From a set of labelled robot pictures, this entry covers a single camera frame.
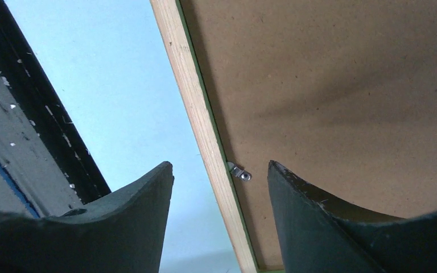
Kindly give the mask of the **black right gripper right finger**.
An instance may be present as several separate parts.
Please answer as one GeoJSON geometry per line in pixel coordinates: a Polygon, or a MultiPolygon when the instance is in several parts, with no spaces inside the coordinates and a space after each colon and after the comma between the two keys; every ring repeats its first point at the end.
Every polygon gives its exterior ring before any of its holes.
{"type": "Polygon", "coordinates": [[[267,181],[286,272],[437,272],[437,211],[401,218],[365,209],[276,161],[267,181]]]}

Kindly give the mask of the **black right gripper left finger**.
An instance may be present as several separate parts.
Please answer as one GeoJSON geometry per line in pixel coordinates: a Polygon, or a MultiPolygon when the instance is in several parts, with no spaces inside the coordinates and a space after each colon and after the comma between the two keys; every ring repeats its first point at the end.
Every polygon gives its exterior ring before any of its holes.
{"type": "Polygon", "coordinates": [[[62,216],[0,211],[0,272],[158,272],[172,164],[62,216]]]}

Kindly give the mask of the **brown cardboard backing board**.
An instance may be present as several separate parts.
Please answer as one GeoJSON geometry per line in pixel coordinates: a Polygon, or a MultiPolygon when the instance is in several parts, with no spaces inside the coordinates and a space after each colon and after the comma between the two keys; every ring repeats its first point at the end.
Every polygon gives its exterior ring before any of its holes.
{"type": "Polygon", "coordinates": [[[275,160],[363,208],[437,210],[437,1],[181,1],[257,265],[275,160]]]}

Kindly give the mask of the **wooden picture frame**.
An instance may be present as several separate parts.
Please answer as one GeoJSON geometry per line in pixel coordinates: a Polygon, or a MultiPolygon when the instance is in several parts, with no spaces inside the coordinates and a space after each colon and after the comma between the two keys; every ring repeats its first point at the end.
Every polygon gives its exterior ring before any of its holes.
{"type": "Polygon", "coordinates": [[[283,272],[260,107],[277,21],[272,1],[152,1],[151,7],[242,272],[283,272]]]}

